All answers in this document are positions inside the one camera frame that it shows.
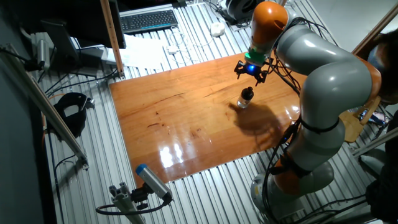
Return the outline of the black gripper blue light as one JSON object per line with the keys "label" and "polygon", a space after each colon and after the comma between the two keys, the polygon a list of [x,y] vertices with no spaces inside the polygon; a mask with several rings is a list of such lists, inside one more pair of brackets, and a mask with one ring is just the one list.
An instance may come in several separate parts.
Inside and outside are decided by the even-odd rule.
{"label": "black gripper blue light", "polygon": [[254,76],[256,79],[256,86],[260,83],[264,83],[267,75],[269,72],[267,70],[261,70],[260,66],[245,62],[243,63],[242,61],[238,61],[234,68],[234,72],[237,74],[238,78],[242,73]]}

